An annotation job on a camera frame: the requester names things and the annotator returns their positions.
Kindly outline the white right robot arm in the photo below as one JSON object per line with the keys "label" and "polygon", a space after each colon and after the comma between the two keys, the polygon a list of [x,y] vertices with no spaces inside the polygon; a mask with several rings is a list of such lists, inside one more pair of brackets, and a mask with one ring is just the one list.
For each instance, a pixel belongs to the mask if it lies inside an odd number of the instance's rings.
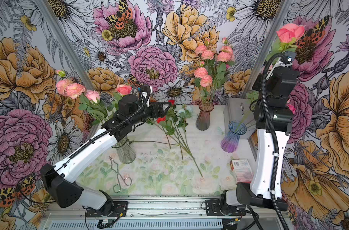
{"label": "white right robot arm", "polygon": [[292,131],[293,112],[287,106],[297,84],[299,72],[292,69],[296,53],[277,53],[267,61],[272,70],[258,76],[253,89],[259,92],[252,103],[258,136],[256,170],[251,182],[239,182],[236,189],[240,204],[286,211],[282,200],[281,175],[284,149]]}

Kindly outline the blue purple glass vase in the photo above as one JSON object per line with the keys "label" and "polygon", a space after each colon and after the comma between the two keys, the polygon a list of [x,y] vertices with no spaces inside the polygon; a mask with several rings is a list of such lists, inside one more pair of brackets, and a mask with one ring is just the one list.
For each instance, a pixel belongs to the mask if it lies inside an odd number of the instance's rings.
{"label": "blue purple glass vase", "polygon": [[221,148],[228,153],[235,152],[242,135],[247,132],[246,125],[240,121],[232,121],[228,125],[228,133],[221,141]]}

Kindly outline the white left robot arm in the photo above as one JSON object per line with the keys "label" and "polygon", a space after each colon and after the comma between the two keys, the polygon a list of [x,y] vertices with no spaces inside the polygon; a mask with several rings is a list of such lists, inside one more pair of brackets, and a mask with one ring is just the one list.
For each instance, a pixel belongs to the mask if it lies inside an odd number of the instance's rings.
{"label": "white left robot arm", "polygon": [[79,175],[103,152],[124,139],[130,132],[149,118],[163,118],[172,102],[150,102],[152,88],[143,85],[139,95],[125,95],[118,102],[118,109],[94,136],[65,159],[54,165],[46,164],[40,170],[46,191],[60,208],[80,203],[106,213],[112,208],[111,197],[101,190],[79,185]]}

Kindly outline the twelfth pink rose stem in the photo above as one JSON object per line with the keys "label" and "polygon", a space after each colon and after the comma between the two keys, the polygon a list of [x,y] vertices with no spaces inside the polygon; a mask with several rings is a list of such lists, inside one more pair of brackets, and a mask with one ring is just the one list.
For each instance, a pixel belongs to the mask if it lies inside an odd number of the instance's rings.
{"label": "twelfth pink rose stem", "polygon": [[305,33],[303,25],[286,24],[277,32],[276,41],[272,45],[270,55],[284,53],[285,51],[294,52],[297,49],[296,43]]}

